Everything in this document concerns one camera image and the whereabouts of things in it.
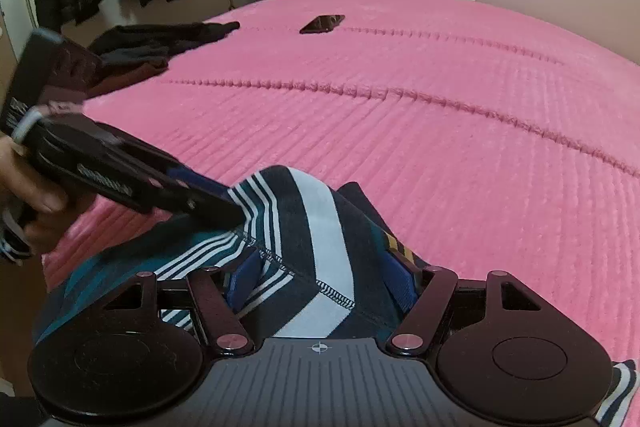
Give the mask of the person's left hand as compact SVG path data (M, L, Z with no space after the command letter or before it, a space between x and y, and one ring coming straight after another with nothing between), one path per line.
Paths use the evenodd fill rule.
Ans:
M74 222L96 200L90 192L68 196L27 164L21 147L7 135L1 137L1 206L15 197L35 210L24 228L26 243L36 255L49 254Z

